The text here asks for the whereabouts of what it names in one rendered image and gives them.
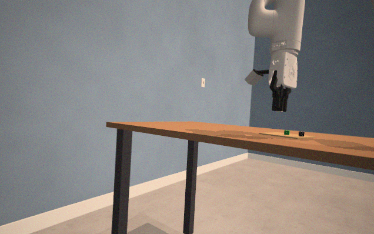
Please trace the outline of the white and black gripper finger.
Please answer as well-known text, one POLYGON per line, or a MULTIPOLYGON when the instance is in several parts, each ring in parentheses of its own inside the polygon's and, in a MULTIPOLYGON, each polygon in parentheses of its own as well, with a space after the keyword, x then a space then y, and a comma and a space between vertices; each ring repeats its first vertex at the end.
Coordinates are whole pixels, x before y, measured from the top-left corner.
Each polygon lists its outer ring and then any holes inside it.
POLYGON ((273 111, 283 111, 283 86, 280 85, 280 87, 276 87, 277 84, 277 71, 274 71, 273 77, 270 84, 270 89, 272 90, 272 110, 273 111))
POLYGON ((283 112, 286 112, 286 110, 287 110, 287 102, 288 102, 289 93, 291 93, 291 89, 290 88, 283 89, 283 98, 284 98, 284 101, 283 101, 283 112))

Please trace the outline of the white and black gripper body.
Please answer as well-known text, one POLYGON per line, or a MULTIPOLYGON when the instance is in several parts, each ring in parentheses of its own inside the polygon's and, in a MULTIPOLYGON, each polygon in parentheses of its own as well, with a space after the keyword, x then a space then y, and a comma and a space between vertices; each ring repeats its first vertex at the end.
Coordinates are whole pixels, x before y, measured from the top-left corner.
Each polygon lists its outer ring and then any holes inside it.
POLYGON ((274 71, 277 71, 276 87, 295 89, 297 85, 298 53, 294 51, 279 51, 271 54, 268 84, 270 86, 274 71))

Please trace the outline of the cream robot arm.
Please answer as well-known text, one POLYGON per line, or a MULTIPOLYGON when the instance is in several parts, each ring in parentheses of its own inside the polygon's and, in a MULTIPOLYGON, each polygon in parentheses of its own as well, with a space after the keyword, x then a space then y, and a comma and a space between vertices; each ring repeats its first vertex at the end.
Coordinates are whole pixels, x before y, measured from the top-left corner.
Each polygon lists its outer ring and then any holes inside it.
MULTIPOLYGON (((271 39, 270 54, 279 51, 300 52, 305 0, 252 0, 249 7, 248 31, 255 37, 271 39), (265 6, 274 3, 273 10, 265 6)), ((245 78, 256 85, 269 70, 255 69, 245 78)))

